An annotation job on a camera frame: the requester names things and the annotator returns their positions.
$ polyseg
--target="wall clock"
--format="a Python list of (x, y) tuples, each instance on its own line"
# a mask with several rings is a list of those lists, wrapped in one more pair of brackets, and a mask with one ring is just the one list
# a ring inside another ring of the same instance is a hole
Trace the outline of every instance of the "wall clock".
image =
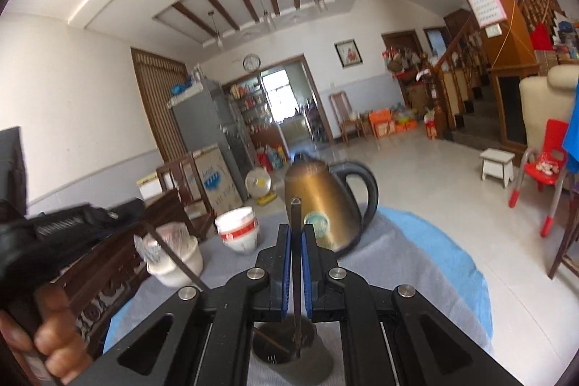
[(243, 58), (243, 69), (248, 73), (256, 72), (261, 66), (261, 60), (258, 55), (249, 53), (245, 58)]

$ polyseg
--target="human hand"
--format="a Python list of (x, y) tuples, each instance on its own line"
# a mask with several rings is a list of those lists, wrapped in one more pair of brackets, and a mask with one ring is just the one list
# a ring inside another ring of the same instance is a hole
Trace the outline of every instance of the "human hand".
[(68, 384), (88, 368), (92, 358), (76, 331), (64, 290), (47, 284), (36, 291), (35, 298), (43, 323), (34, 334), (34, 344), (5, 311), (0, 311), (0, 333), (33, 384), (38, 384), (38, 380), (22, 357), (23, 352), (30, 352), (33, 347), (47, 356), (46, 369)]

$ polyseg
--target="wooden railing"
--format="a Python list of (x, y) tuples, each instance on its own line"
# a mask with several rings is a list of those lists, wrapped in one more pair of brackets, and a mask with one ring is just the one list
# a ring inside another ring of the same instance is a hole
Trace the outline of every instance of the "wooden railing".
[[(455, 114), (465, 111), (465, 100), (474, 99), (473, 87), (481, 85), (481, 75), (486, 74), (486, 64), (487, 57), (477, 20), (471, 15), (432, 68), (439, 92), (434, 99), (435, 113), (445, 114), (447, 128), (456, 128)], [(436, 131), (442, 137), (445, 130)]]
[(537, 24), (545, 24), (552, 35), (555, 35), (555, 12), (564, 14), (557, 0), (519, 0), (519, 8), (523, 12), (529, 33)]

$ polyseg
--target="gray cloth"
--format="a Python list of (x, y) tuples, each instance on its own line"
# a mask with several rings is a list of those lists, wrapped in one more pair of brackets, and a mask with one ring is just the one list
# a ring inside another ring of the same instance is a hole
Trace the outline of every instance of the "gray cloth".
[[(236, 273), (255, 265), (260, 249), (275, 245), (279, 223), (287, 222), (285, 214), (261, 218), (259, 247), (251, 255), (232, 252), (218, 237), (201, 244), (205, 263), (201, 279), (209, 287), (219, 287)], [(377, 213), (360, 243), (349, 254), (339, 259), (338, 264), (363, 276), (370, 285), (393, 289), (401, 284), (410, 284), (438, 310), (467, 334), (483, 349), (490, 351), (490, 338), (477, 317), (457, 294), (438, 267), (416, 245), (409, 242), (401, 230), (389, 219)], [(118, 324), (112, 339), (116, 343), (131, 329), (159, 307), (176, 290), (163, 286), (153, 276), (147, 279), (134, 296)], [(317, 324), (318, 332), (334, 357), (334, 370), (324, 385), (343, 385), (344, 370), (339, 324), (336, 322)], [(267, 367), (259, 364), (251, 355), (248, 385), (287, 385), (288, 383)]]

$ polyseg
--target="blue cloth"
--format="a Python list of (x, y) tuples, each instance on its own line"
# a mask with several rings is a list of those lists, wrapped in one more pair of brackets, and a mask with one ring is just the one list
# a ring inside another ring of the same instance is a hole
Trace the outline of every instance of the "blue cloth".
[(456, 292), (473, 310), (487, 335), (493, 338), (489, 287), (473, 259), (451, 238), (428, 221), (407, 211), (379, 207), (378, 211), (400, 228), (406, 239), (425, 251)]
[(579, 82), (575, 90), (575, 106), (569, 122), (569, 128), (563, 141), (563, 149), (569, 153), (567, 169), (571, 173), (579, 173), (579, 107), (577, 96), (579, 95)]

